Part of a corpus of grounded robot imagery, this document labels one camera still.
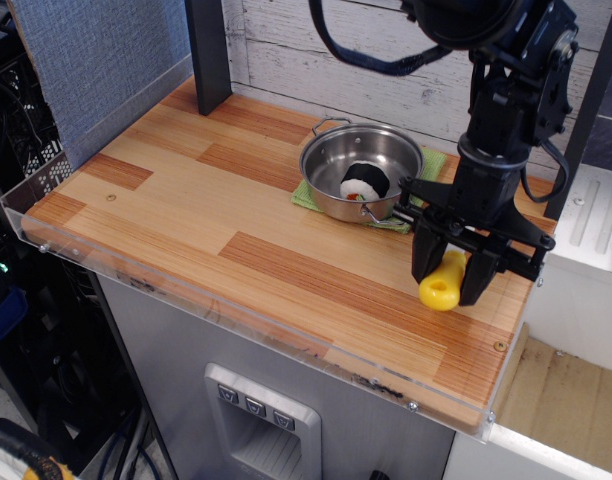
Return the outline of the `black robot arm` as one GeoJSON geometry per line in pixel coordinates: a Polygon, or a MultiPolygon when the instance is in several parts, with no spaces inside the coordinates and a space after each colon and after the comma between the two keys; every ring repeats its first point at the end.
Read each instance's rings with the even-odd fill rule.
{"type": "Polygon", "coordinates": [[[406,1],[403,10],[438,46],[473,65],[470,122],[449,184],[400,180],[396,217],[413,227],[412,274],[429,277],[449,246],[469,253],[460,304],[471,306],[495,275],[536,279],[554,239],[517,209],[533,148],[557,163],[552,144],[572,108],[568,78],[578,51],[572,9],[562,1],[406,1]]]}

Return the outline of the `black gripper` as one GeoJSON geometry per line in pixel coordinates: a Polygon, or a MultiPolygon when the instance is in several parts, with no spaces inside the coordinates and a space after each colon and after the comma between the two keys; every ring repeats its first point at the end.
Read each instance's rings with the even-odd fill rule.
{"type": "Polygon", "coordinates": [[[555,241],[515,205],[523,160],[459,152],[450,184],[400,179],[394,214],[413,227],[412,276],[418,283],[438,268],[448,241],[468,250],[459,305],[473,306],[498,273],[537,279],[555,241]]]}

